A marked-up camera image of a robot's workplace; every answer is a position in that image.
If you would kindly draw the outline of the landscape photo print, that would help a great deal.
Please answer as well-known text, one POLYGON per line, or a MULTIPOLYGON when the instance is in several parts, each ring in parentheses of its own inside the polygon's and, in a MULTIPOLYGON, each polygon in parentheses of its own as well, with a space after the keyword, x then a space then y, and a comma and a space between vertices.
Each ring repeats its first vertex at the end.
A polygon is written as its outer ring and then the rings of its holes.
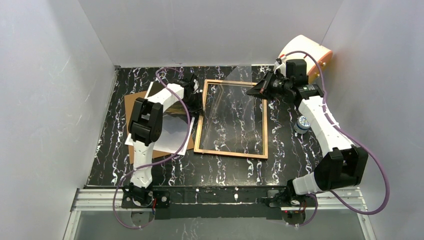
MULTIPOLYGON (((170 97, 171 93, 164 89, 164 86, 158 82, 152 82, 147 91, 132 93, 124 96, 124 109, 126 119, 126 129, 128 137, 125 144, 128 146, 130 157, 134 156, 134 146, 131 142, 130 119, 134 103, 138 98, 147 99, 156 94, 170 97)), ((187 133, 188 121, 183 106, 179 101, 170 106, 163 112, 162 131, 158 141, 155 142, 152 157, 154 159, 171 155, 179 149, 181 141, 187 133)))

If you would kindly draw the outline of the wooden picture frame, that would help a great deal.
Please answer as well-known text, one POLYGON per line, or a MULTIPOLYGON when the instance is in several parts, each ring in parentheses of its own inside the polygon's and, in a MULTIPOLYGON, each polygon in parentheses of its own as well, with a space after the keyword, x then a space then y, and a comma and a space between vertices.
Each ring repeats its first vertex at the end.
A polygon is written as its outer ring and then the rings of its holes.
POLYGON ((198 137, 200 134, 199 124, 202 122, 202 119, 205 115, 205 106, 204 106, 204 88, 203 88, 203 109, 204 113, 198 119, 195 142, 194 142, 194 152, 198 154, 208 154, 208 155, 221 155, 237 158, 254 158, 254 159, 268 159, 269 156, 269 144, 268 144, 268 116, 267 116, 267 106, 268 102, 265 99, 249 96, 254 101, 254 110, 255 113, 251 117, 251 120, 254 121, 255 130, 250 134, 249 139, 249 152, 245 154, 240 153, 231 153, 231 154, 211 154, 209 151, 201 152, 199 151, 199 142, 198 137))

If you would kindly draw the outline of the brown backing board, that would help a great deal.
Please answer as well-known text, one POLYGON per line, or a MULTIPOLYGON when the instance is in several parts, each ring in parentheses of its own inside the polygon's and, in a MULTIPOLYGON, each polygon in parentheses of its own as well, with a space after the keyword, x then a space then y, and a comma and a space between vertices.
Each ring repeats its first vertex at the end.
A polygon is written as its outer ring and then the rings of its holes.
MULTIPOLYGON (((129 123, 135 100, 144 98, 147 91, 128 94, 124 96, 126 129, 129 134, 129 123)), ((185 139, 188 121, 183 106, 178 101, 168 108, 162 118, 162 131, 158 141, 155 142, 152 157, 154 159, 174 154, 185 139)))

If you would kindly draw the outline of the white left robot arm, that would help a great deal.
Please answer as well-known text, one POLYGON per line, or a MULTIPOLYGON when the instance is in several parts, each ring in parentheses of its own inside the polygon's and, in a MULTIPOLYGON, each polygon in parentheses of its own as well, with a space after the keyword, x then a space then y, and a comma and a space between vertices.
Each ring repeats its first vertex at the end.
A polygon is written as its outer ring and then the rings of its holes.
POLYGON ((200 114, 203 111, 202 93, 200 92, 198 77, 191 74, 188 78, 181 78, 164 84, 158 80, 163 89, 147 98, 135 100, 128 130, 134 150, 133 173, 130 182, 138 188, 148 188, 152 183, 152 166, 154 145, 160 138, 163 129, 164 112, 179 102, 187 117, 187 129, 180 147, 170 157, 172 159, 184 147, 191 133, 191 113, 200 114))

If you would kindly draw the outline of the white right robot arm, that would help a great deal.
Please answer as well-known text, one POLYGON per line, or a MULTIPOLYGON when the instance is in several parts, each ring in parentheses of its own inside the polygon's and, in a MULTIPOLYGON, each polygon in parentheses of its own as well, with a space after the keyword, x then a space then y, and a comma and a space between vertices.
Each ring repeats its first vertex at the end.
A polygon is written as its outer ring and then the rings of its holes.
POLYGON ((356 146, 329 122, 330 112, 324 110, 324 92, 317 84, 310 84, 304 59, 289 59, 285 73, 269 71, 246 94, 260 99, 283 97, 293 101, 306 118, 322 150, 323 159, 312 173, 287 182, 286 194, 294 197, 317 192, 357 186, 361 183, 368 153, 356 146))

